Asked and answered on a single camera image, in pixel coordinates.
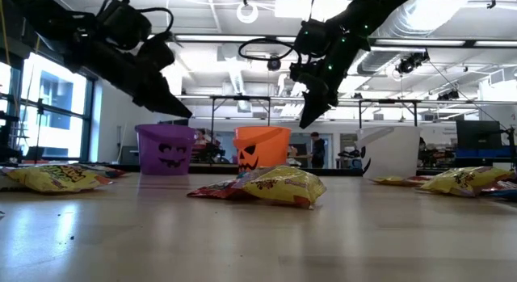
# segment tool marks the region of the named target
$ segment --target computer monitor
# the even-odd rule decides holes
[[[457,120],[458,149],[501,149],[498,121]]]

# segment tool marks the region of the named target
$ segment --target laboratory room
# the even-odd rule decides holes
[[[517,276],[517,0],[0,0],[0,282]]]

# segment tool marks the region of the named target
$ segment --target white bucket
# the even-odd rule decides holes
[[[359,129],[357,148],[361,152],[363,177],[415,176],[420,131],[409,126]]]

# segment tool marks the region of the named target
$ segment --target ceiling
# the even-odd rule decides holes
[[[103,3],[103,0],[57,1],[69,9],[89,12],[96,12]],[[253,23],[243,23],[237,18],[237,6],[241,0],[131,0],[131,4],[136,8],[168,6],[174,14],[173,31],[176,34],[295,36],[298,33],[300,18],[275,17],[275,4],[278,4],[277,11],[280,12],[279,2],[284,0],[250,1],[260,5],[258,18]],[[493,9],[487,9],[487,3],[468,2],[451,19],[427,36],[458,40],[517,38],[517,2],[498,0]],[[160,32],[165,28],[165,14],[147,15],[153,23],[153,32]],[[188,93],[200,94],[210,87],[221,87],[223,82],[229,82],[229,73],[224,63],[217,62],[219,46],[221,44],[188,43],[183,44],[182,48],[177,44],[170,45],[176,52],[179,64],[186,71],[183,75],[183,87]],[[284,53],[286,48],[262,44],[250,46],[245,51],[266,57],[272,53]],[[434,66],[427,63],[401,80],[393,72],[397,63],[395,59],[364,83],[368,85],[368,90],[364,93],[377,95],[376,98],[398,97],[401,91],[402,95],[425,95],[429,90],[446,85],[448,81],[457,81],[460,90],[473,98],[477,95],[477,83],[486,78],[488,73],[500,69],[501,66],[517,67],[517,49],[429,48],[428,52]],[[404,57],[404,53],[400,53],[398,57]],[[289,59],[294,61],[295,55],[291,55]],[[264,62],[252,62],[242,71],[242,78],[244,82],[276,84],[281,74],[288,73],[288,65],[288,62],[284,62],[281,71],[268,72]]]

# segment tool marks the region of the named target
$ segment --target table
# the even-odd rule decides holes
[[[0,192],[0,281],[501,281],[517,209],[322,178],[315,210],[190,199],[225,175]]]

